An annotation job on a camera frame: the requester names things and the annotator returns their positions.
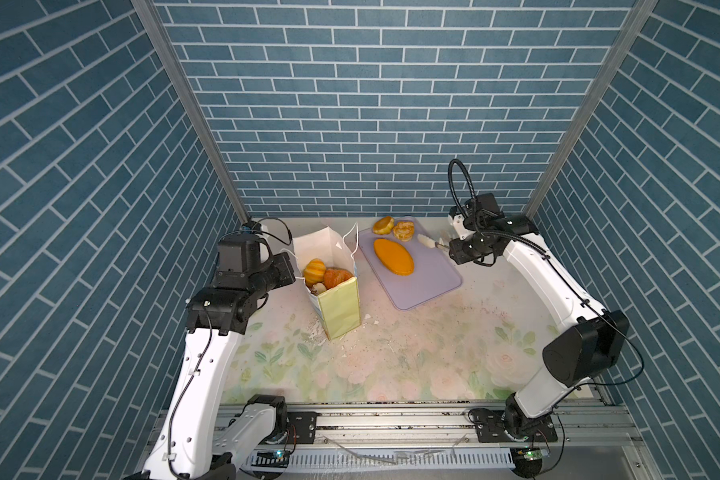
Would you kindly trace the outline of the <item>orange egg tart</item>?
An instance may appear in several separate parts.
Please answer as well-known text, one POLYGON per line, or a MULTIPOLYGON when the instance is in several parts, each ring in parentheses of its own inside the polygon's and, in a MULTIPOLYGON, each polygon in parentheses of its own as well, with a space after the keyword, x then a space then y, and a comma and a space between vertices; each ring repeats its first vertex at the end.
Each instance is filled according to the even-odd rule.
POLYGON ((315 284, 322 283, 326 270, 327 267, 321 259, 310 260, 303 270, 305 284, 312 287, 315 284))

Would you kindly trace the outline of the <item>white chocolate drizzle donut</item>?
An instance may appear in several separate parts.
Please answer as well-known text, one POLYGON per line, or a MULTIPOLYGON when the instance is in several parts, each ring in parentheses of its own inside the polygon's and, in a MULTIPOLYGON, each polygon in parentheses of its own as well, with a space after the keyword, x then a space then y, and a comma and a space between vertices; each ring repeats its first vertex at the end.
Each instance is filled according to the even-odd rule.
POLYGON ((327 290, 328 288, 323 283, 316 283, 311 287, 311 291, 314 295, 320 295, 327 290))

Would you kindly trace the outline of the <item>green floral paper bag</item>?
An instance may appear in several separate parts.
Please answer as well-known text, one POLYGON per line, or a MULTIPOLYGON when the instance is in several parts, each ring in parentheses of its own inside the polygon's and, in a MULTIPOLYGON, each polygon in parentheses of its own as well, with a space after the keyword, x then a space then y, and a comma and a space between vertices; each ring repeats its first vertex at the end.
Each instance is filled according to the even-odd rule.
POLYGON ((297 279, 304 286, 308 299, 312 303, 321 325, 329 340, 335 340, 361 325, 359 286, 355 254, 358 250, 359 231, 355 223, 342 234, 331 227, 324 227, 313 233, 293 239, 287 251, 297 266, 297 279), (315 258, 321 259, 327 268, 341 268, 354 274, 354 277, 339 286, 314 295, 311 287, 305 284, 303 270, 307 263, 315 258))

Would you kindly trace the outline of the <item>brown croissant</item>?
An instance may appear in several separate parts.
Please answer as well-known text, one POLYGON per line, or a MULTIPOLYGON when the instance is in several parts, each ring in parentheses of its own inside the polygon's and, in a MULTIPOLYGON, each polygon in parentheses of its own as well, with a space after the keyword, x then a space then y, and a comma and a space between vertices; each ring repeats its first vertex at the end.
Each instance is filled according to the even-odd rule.
POLYGON ((341 268, 327 268, 323 274, 322 283, 327 290, 335 288, 354 277, 354 274, 341 268))

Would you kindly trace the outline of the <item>long oval orange bread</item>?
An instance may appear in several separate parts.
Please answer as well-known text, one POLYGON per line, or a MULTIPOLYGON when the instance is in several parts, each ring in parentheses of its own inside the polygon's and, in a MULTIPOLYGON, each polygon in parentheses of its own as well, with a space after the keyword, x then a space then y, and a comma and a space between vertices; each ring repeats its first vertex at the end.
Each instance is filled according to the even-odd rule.
POLYGON ((401 244, 380 238, 373 242, 373 249, 382 265, 395 275, 408 276, 414 272, 413 257, 401 244))

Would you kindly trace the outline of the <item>metal tongs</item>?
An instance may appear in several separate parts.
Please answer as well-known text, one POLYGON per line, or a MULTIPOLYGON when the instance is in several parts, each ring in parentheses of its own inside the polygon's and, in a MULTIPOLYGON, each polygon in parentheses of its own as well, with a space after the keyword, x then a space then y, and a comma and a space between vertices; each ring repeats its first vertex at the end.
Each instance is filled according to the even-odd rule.
POLYGON ((431 248, 431 249, 439 248, 439 249, 443 249, 445 251, 449 250, 448 243, 445 242, 443 239, 435 240, 435 239, 429 237, 428 235, 421 234, 421 233, 417 234, 416 238, 422 245, 426 246, 427 248, 431 248))

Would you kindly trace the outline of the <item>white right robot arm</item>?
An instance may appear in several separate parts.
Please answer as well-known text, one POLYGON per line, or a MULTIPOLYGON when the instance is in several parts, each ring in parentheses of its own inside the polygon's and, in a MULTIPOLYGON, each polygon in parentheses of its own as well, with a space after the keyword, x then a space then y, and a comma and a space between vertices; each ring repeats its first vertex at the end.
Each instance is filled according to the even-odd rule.
POLYGON ((529 282, 550 311, 558 335, 542 350, 543 366, 505 402, 507 435, 527 439, 548 423, 553 408, 614 366, 625 343, 629 320, 609 311, 577 283, 549 250, 536 226, 523 215, 491 212, 469 219, 452 211, 449 223, 457 237, 448 243, 458 265, 484 266, 485 259, 505 258, 529 282))

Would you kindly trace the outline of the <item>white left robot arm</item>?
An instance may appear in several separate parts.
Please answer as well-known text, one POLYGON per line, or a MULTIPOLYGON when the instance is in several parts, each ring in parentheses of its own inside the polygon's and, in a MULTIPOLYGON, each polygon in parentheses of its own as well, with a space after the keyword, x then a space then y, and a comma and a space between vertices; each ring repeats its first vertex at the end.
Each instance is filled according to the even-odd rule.
POLYGON ((283 397, 258 394, 221 435, 214 432, 223 381, 250 317, 272 290, 296 280, 287 253, 231 270, 188 302, 185 347, 169 413, 138 479, 234 479, 265 439, 284 435, 283 397))

